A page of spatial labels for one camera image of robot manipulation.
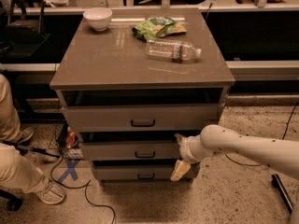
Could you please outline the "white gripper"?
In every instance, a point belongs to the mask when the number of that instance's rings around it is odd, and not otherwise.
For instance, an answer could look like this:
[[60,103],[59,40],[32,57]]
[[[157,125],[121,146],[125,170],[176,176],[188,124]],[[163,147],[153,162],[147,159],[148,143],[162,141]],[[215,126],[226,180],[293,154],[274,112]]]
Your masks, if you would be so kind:
[[202,161],[204,158],[211,157],[214,152],[203,146],[201,138],[197,136],[185,137],[176,133],[175,137],[179,145],[179,153],[182,160],[177,160],[171,174],[171,181],[179,181],[190,169],[191,164]]

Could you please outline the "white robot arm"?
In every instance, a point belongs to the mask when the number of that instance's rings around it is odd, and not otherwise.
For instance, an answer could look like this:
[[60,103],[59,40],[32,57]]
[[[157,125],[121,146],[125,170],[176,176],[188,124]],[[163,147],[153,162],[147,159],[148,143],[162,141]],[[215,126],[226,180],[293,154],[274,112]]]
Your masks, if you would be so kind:
[[180,158],[170,179],[179,181],[193,164],[204,158],[236,153],[250,160],[299,179],[299,142],[241,135],[220,125],[207,125],[198,135],[175,134]]

